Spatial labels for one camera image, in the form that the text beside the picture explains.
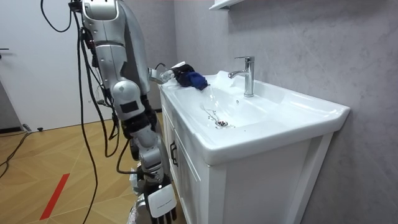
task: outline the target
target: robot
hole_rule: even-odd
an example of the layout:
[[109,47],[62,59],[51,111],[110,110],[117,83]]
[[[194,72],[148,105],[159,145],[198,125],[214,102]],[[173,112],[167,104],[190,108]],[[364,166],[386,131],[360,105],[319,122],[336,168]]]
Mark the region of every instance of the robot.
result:
[[141,28],[122,0],[73,0],[69,5],[82,15],[93,66],[100,70],[105,95],[113,99],[123,133],[130,139],[132,156],[141,163],[137,168],[135,222],[171,223],[177,218],[177,203],[170,164],[147,94],[149,80],[165,83],[185,63],[166,72],[148,68]]

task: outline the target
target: cabinet handle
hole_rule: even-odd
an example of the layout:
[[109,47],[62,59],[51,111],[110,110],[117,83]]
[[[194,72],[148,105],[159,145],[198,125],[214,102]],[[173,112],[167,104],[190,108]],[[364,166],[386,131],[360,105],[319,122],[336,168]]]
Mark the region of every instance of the cabinet handle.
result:
[[178,167],[177,158],[174,156],[174,152],[175,152],[176,149],[177,149],[177,146],[174,144],[174,147],[173,147],[173,149],[171,151],[171,156],[172,156],[173,164]]
[[175,146],[175,141],[173,141],[173,143],[172,144],[170,144],[170,155],[172,155],[173,154],[173,146]]

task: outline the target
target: cabinet door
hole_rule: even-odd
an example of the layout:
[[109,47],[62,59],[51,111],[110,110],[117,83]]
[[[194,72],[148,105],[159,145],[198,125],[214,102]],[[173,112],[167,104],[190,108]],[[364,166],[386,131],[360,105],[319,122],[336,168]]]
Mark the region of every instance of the cabinet door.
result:
[[175,140],[175,133],[172,123],[170,122],[169,117],[167,114],[164,116],[164,130],[165,130],[165,144],[167,147],[167,154],[169,155],[169,162],[170,162],[170,171],[173,176],[175,187],[177,188],[177,192],[180,192],[180,173],[178,171],[178,147],[177,141]]
[[188,224],[201,223],[199,212],[200,204],[200,178],[193,166],[186,150],[178,142],[181,204],[184,209],[185,218]]

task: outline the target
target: sink cabinet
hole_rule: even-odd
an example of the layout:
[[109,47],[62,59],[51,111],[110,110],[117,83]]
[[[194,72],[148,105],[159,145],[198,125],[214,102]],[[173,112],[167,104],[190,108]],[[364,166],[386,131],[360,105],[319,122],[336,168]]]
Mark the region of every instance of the sink cabinet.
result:
[[162,94],[165,144],[188,224],[300,223],[333,133],[209,166]]
[[[206,76],[207,91],[175,80],[160,86],[164,139],[187,223],[299,224],[349,108],[259,81],[255,96],[245,98],[244,78],[227,74]],[[214,117],[232,126],[220,129]]]

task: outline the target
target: sink basin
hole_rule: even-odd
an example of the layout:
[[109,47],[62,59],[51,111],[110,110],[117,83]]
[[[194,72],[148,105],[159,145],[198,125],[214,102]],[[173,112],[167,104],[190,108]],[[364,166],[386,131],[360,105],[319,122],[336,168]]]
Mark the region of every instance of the sink basin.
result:
[[246,98],[244,77],[230,79],[224,71],[206,79],[210,86],[203,91],[176,80],[160,89],[203,146],[209,165],[333,133],[349,113],[346,106],[259,81],[254,97]]

